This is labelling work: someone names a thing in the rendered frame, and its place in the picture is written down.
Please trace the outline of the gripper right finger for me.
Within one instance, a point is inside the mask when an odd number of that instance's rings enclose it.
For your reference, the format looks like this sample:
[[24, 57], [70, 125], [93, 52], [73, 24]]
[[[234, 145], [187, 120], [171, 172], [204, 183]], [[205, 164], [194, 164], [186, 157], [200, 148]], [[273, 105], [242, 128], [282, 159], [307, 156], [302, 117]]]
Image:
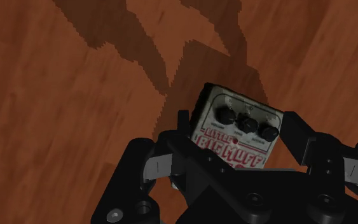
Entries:
[[320, 165], [328, 177], [338, 176], [358, 195], [358, 143], [343, 144], [331, 134], [316, 132], [297, 113], [284, 113], [280, 138], [299, 165]]

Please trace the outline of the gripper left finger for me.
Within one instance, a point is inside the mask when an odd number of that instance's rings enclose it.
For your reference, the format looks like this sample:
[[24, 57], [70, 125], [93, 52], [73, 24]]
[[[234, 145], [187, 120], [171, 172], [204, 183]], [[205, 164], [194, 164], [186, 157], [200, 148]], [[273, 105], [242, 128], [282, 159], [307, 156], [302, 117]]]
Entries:
[[149, 196], [158, 178], [168, 176], [185, 194], [184, 159], [148, 138], [131, 140], [90, 219], [90, 224], [162, 224], [160, 207]]

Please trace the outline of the white effects pedal black knobs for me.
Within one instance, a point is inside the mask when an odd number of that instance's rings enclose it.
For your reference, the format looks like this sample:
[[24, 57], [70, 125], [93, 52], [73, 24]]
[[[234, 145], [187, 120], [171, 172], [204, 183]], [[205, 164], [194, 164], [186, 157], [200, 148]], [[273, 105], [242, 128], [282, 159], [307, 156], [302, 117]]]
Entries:
[[262, 169], [284, 113], [221, 85], [206, 83], [191, 113], [190, 138], [234, 168]]

